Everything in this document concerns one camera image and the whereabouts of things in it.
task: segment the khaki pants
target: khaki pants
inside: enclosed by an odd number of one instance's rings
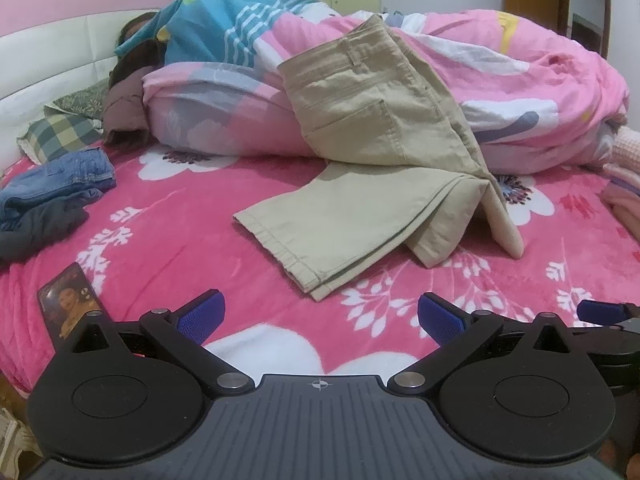
[[[433,267],[479,204],[493,238],[522,256],[460,107],[379,17],[279,70],[306,142],[331,163],[307,186],[236,219],[303,291],[321,300],[401,243]]]

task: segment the plaid pillow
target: plaid pillow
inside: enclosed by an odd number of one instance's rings
[[[45,164],[101,140],[91,119],[75,114],[53,114],[31,123],[18,145],[36,164]]]
[[[53,101],[58,108],[72,114],[78,114],[90,119],[102,118],[102,102],[108,88],[109,79],[102,79],[95,85],[73,92]]]

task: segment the red flower print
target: red flower print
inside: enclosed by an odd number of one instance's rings
[[[591,218],[596,212],[584,195],[566,194],[560,199],[560,203],[569,213],[575,210],[580,213],[585,220]]]

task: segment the metal screw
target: metal screw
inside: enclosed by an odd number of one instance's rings
[[[218,386],[222,386],[227,390],[237,390],[242,388],[249,382],[249,377],[238,372],[227,372],[218,377]]]
[[[418,372],[400,372],[394,376],[394,381],[403,388],[418,388],[425,383],[426,379]]]

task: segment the grey ribbed platform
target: grey ribbed platform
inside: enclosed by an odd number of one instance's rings
[[[420,399],[386,393],[373,376],[265,376],[215,402],[174,449],[124,468],[49,461],[33,480],[606,480],[588,457],[551,468],[506,465],[469,451]]]

